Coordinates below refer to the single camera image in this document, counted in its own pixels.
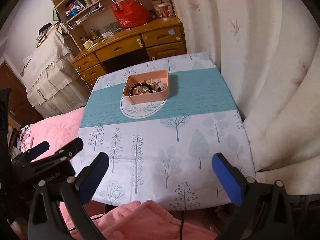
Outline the brown wooden door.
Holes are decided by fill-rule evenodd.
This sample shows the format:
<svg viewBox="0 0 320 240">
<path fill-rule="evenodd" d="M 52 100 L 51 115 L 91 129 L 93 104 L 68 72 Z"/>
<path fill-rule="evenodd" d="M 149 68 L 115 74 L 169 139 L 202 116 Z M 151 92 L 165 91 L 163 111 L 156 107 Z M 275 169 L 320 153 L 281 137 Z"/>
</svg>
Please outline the brown wooden door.
<svg viewBox="0 0 320 240">
<path fill-rule="evenodd" d="M 30 104 L 25 86 L 12 72 L 6 61 L 1 64 L 1 89 L 11 88 L 9 116 L 22 127 L 43 120 L 43 116 Z"/>
</svg>

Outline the patterned teal white tablecloth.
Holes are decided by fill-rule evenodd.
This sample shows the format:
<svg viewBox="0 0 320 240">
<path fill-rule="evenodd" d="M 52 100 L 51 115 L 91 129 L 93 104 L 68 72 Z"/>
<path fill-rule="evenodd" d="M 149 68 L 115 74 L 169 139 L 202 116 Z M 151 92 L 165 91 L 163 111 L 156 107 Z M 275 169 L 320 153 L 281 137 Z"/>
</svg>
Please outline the patterned teal white tablecloth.
<svg viewBox="0 0 320 240">
<path fill-rule="evenodd" d="M 165 69 L 170 96 L 132 105 L 123 97 L 129 75 Z M 168 211 L 205 209 L 229 199 L 212 169 L 217 152 L 244 176 L 254 165 L 232 95 L 207 53 L 131 66 L 99 77 L 80 123 L 84 147 L 76 172 L 100 152 L 110 164 L 93 199 L 118 206 L 153 200 Z"/>
</svg>

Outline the wooden desk with drawers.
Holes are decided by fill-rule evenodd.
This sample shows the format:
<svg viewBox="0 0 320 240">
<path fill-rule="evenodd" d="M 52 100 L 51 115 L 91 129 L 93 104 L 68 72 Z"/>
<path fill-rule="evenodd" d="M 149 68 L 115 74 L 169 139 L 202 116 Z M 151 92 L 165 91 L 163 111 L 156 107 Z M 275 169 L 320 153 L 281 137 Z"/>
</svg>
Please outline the wooden desk with drawers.
<svg viewBox="0 0 320 240">
<path fill-rule="evenodd" d="M 187 53 L 182 22 L 177 18 L 158 18 L 152 22 L 121 30 L 93 48 L 83 49 L 72 62 L 89 89 L 97 79 L 135 64 Z"/>
</svg>

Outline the white lace furniture cover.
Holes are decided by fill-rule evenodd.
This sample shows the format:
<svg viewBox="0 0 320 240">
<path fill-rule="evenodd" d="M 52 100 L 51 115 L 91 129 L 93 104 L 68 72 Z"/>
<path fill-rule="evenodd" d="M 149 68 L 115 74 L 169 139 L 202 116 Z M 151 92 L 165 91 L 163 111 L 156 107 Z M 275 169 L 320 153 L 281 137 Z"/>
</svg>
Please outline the white lace furniture cover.
<svg viewBox="0 0 320 240">
<path fill-rule="evenodd" d="M 79 52 L 72 38 L 56 26 L 42 37 L 20 72 L 31 106 L 44 118 L 86 106 L 90 91 L 72 65 Z"/>
</svg>

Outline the red plastic bag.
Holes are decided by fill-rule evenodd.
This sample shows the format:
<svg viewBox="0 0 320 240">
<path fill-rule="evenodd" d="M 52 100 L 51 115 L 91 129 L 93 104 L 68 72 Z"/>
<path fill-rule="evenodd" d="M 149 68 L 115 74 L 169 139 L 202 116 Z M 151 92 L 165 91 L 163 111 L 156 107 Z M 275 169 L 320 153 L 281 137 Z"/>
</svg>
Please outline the red plastic bag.
<svg viewBox="0 0 320 240">
<path fill-rule="evenodd" d="M 138 27 L 153 21 L 152 13 L 135 0 L 121 0 L 111 3 L 110 7 L 122 29 Z"/>
</svg>

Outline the pink plastic tray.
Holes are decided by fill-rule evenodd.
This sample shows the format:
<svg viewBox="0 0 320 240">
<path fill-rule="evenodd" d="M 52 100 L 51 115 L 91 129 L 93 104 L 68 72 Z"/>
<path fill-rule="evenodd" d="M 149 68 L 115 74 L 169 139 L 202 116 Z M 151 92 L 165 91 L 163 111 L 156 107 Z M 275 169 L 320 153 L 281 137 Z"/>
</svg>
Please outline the pink plastic tray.
<svg viewBox="0 0 320 240">
<path fill-rule="evenodd" d="M 146 80 L 149 79 L 161 79 L 166 85 L 166 89 L 162 92 L 154 93 L 152 88 L 146 83 Z M 123 89 L 123 97 L 132 105 L 163 101 L 168 99 L 169 95 L 169 72 L 165 69 L 136 75 L 129 75 Z"/>
</svg>

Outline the red patterned cup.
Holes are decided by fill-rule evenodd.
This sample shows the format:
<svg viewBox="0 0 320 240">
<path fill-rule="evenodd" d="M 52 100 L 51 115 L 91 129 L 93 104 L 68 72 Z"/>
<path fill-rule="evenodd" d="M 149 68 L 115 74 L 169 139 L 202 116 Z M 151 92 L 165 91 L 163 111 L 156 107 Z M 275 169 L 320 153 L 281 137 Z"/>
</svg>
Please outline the red patterned cup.
<svg viewBox="0 0 320 240">
<path fill-rule="evenodd" d="M 162 18 L 169 18 L 170 17 L 168 3 L 159 4 L 158 7 L 160 9 Z"/>
</svg>

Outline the cream floral curtain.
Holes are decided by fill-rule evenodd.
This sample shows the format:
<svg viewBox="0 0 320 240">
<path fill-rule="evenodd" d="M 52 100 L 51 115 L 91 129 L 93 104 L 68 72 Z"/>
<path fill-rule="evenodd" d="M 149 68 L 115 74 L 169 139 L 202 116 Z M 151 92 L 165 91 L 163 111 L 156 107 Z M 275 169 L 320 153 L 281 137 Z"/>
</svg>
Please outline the cream floral curtain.
<svg viewBox="0 0 320 240">
<path fill-rule="evenodd" d="M 172 0 L 244 120 L 257 179 L 319 193 L 319 26 L 301 0 Z"/>
</svg>

